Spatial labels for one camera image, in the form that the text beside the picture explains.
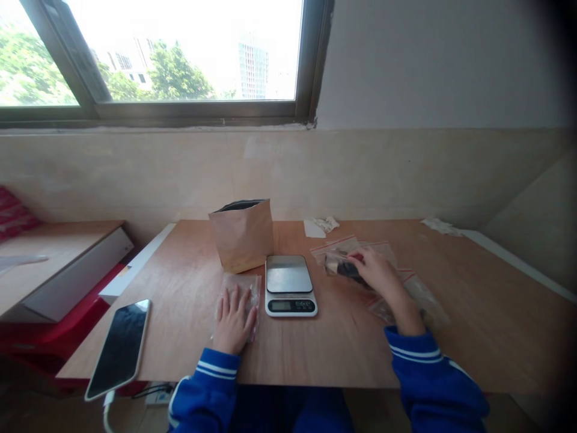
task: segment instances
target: glass pane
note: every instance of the glass pane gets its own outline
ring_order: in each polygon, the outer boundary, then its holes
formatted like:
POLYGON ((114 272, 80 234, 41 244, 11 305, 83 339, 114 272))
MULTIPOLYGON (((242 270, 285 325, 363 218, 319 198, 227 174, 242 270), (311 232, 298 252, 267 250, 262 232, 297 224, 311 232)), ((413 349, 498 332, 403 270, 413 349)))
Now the glass pane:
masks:
POLYGON ((112 98, 295 99, 302 0, 67 0, 112 98))
POLYGON ((18 0, 0 1, 0 106, 78 105, 18 0))

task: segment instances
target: tree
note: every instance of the tree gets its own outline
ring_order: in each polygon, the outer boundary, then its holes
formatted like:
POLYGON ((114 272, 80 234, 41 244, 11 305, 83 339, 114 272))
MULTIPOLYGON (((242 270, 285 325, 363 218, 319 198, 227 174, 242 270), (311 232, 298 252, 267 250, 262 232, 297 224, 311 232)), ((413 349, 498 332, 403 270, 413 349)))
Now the tree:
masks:
POLYGON ((77 105, 68 85, 34 34, 0 28, 0 105, 77 105))
POLYGON ((110 96, 114 101, 143 101, 147 99, 153 99, 154 96, 146 90, 142 90, 138 87, 136 82, 132 81, 123 72, 110 72, 110 68, 107 64, 102 63, 100 60, 96 61, 102 79, 108 87, 110 96))
POLYGON ((236 97, 236 89, 231 89, 222 92, 219 99, 234 99, 236 97))
POLYGON ((214 88, 202 71, 186 59, 178 41, 170 49, 165 42, 157 41, 150 59, 154 69, 148 74, 156 99, 196 100, 215 96, 214 88))

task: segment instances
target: blue jacket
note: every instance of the blue jacket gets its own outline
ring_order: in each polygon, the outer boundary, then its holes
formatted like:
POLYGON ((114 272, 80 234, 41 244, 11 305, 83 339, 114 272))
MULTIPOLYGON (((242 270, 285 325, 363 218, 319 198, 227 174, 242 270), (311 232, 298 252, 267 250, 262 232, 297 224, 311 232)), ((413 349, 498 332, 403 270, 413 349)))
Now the blue jacket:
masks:
MULTIPOLYGON (((414 432, 483 432, 489 404, 479 386, 427 332, 405 337, 385 328, 392 368, 414 432)), ((169 431, 225 432, 236 402, 240 357, 205 349, 194 376, 183 378, 168 407, 169 431)), ((327 425, 327 431, 334 431, 327 425)))

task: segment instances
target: digital kitchen scale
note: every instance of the digital kitchen scale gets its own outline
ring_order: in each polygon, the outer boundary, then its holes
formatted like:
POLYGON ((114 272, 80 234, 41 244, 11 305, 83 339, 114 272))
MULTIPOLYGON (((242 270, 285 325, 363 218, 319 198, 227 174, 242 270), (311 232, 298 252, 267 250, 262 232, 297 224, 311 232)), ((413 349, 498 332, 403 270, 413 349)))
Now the digital kitchen scale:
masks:
POLYGON ((313 317, 319 312, 303 256, 268 256, 264 307, 271 317, 313 317))

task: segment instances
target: brown paper bag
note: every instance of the brown paper bag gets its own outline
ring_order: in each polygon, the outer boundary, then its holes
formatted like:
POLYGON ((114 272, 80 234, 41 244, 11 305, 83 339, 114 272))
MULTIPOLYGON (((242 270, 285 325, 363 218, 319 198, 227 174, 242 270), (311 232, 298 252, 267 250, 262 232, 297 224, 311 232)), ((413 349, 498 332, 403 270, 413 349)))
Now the brown paper bag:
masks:
POLYGON ((238 274, 264 265, 273 254, 270 200, 241 200, 209 214, 225 272, 238 274))

